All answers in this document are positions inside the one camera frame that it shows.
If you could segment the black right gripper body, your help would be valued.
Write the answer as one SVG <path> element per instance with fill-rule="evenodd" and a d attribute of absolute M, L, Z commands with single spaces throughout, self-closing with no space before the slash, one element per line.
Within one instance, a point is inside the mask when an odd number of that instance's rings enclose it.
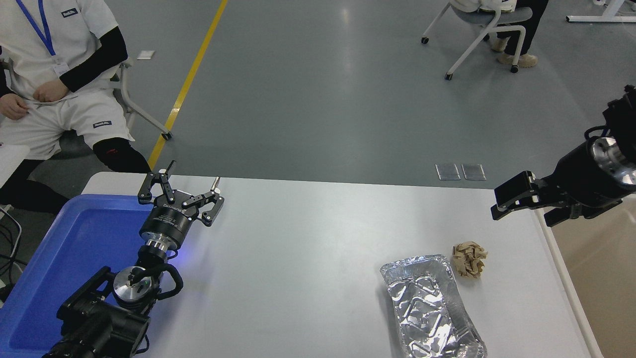
<path fill-rule="evenodd" d="M 623 202 L 623 188 L 604 172 L 591 154 L 591 143 L 582 143 L 559 162 L 547 177 L 566 196 L 566 206 L 581 204 L 582 215 L 595 218 Z"/>

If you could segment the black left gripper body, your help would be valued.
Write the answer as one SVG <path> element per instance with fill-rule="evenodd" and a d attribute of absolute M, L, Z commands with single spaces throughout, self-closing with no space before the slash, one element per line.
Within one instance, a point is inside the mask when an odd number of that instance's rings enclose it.
<path fill-rule="evenodd" d="M 141 238 L 167 238 L 171 247 L 181 247 L 193 220 L 198 217 L 197 207 L 182 208 L 184 200 L 182 195 L 177 195 L 173 203 L 168 201 L 166 195 L 157 197 L 139 231 Z"/>

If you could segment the person's left hand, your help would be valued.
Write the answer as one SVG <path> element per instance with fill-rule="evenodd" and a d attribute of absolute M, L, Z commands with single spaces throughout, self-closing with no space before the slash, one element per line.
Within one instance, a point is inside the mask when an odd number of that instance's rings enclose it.
<path fill-rule="evenodd" d="M 38 102 L 51 103 L 63 99 L 69 92 L 70 89 L 61 79 L 55 79 L 41 84 L 35 89 L 32 97 Z"/>

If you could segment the person's right hand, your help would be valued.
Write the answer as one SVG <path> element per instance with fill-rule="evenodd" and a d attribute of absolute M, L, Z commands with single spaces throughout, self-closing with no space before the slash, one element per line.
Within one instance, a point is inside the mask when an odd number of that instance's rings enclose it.
<path fill-rule="evenodd" d="M 20 96 L 7 93 L 0 98 L 0 113 L 10 120 L 20 120 L 29 113 L 29 107 Z"/>

